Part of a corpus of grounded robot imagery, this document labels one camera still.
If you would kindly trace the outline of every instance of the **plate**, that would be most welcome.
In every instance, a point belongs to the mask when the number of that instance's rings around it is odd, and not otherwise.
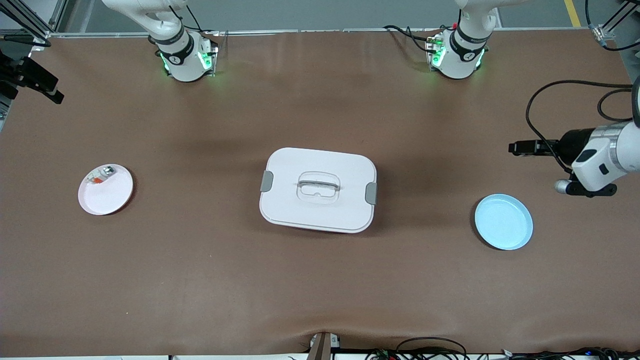
[[[485,197],[478,204],[476,229],[491,246],[515,250],[531,239],[533,219],[518,199],[497,193]]]
[[[133,176],[125,167],[116,164],[105,164],[94,170],[107,166],[113,167],[116,172],[103,183],[90,184],[85,181],[91,172],[80,183],[78,202],[89,214],[107,215],[114,213],[127,204],[133,193]]]

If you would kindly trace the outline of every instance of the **white plastic container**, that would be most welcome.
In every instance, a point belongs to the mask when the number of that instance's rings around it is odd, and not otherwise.
[[[286,147],[269,157],[260,212],[272,224],[359,233],[373,220],[377,189],[364,156]]]

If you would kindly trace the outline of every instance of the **table surface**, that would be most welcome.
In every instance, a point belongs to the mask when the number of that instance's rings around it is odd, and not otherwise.
[[[620,57],[588,31],[501,31],[490,45],[455,81],[389,33],[232,37],[215,77],[179,83],[144,38],[55,40],[35,58],[63,104],[21,90],[0,136],[0,354],[297,352],[318,331],[345,347],[639,347],[638,177],[611,198],[563,196],[552,159],[507,152],[534,138],[524,110],[537,88],[628,83]],[[549,138],[603,124],[604,92],[552,88],[532,121]],[[605,109],[624,116],[628,99]],[[370,158],[370,228],[266,222],[260,180],[281,147]],[[137,189],[95,217],[77,187],[104,163],[129,168]],[[492,193],[529,208],[524,248],[474,234],[474,206]]]

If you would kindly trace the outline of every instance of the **light blue plate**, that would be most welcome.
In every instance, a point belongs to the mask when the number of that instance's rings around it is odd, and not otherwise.
[[[516,198],[496,193],[476,208],[476,229],[486,242],[502,250],[523,247],[533,234],[529,210]]]

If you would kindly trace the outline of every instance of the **gray latch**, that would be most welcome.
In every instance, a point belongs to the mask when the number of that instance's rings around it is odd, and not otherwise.
[[[378,201],[378,184],[369,183],[364,190],[364,201],[371,205],[375,205]]]
[[[269,170],[265,170],[262,174],[262,184],[260,185],[260,192],[266,193],[271,190],[273,185],[273,173]]]

